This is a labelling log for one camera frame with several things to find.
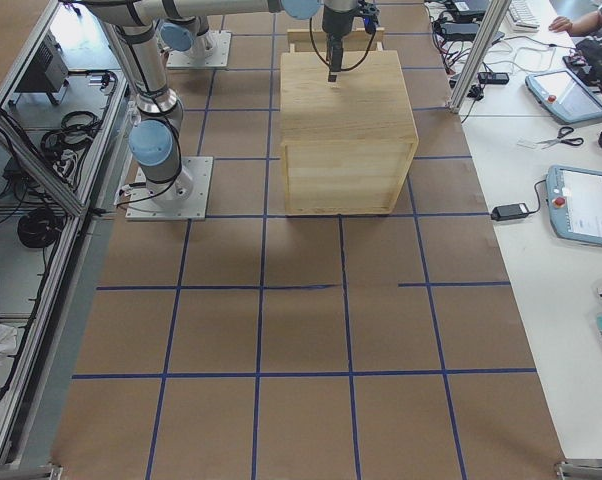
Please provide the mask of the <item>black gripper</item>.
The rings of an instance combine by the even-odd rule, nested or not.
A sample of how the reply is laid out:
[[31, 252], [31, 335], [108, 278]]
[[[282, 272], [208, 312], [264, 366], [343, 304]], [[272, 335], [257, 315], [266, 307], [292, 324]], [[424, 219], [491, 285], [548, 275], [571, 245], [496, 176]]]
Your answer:
[[323, 10], [322, 30], [326, 34], [326, 60], [330, 71], [328, 81], [335, 82], [343, 60], [343, 39], [352, 31], [356, 9], [338, 11], [332, 8]]

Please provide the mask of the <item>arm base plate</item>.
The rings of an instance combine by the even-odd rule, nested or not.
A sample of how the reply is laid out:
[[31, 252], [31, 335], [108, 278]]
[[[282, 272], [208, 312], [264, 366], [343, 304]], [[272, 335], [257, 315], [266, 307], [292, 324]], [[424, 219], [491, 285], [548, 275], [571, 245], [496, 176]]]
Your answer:
[[232, 34], [227, 30], [209, 30], [197, 36], [188, 30], [163, 29], [160, 36], [169, 51], [169, 69], [226, 69], [228, 66]]
[[206, 218], [214, 160], [209, 156], [185, 156], [180, 175], [165, 185], [147, 183], [137, 168], [135, 181], [144, 186], [132, 190], [125, 217], [130, 221], [180, 221]]

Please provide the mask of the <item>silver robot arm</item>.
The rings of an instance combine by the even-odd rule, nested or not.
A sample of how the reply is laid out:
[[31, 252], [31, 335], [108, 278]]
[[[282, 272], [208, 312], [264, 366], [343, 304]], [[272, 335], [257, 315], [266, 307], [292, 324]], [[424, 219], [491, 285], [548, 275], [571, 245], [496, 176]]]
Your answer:
[[164, 20], [159, 35], [162, 43], [170, 50], [184, 53], [195, 59], [207, 58], [216, 49], [216, 40], [210, 34], [206, 16], [185, 20]]
[[141, 116], [132, 128], [129, 147], [145, 175], [147, 198], [161, 206], [181, 206], [191, 196], [193, 178], [180, 152], [183, 107], [169, 87], [156, 37], [157, 22], [206, 38], [210, 15], [284, 12], [296, 20], [309, 20], [323, 8], [329, 79], [334, 81], [341, 71], [343, 38], [361, 15], [359, 1], [86, 1], [84, 5], [114, 30], [115, 57], [135, 88]]

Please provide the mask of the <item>person forearm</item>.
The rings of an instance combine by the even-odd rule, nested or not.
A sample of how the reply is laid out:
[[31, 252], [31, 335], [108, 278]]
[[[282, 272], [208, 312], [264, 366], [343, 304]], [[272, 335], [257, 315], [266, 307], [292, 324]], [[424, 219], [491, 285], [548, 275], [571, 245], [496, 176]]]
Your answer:
[[555, 18], [548, 30], [553, 33], [566, 32], [570, 36], [587, 36], [602, 29], [602, 4], [596, 11], [589, 12], [576, 20], [570, 20], [565, 16]]

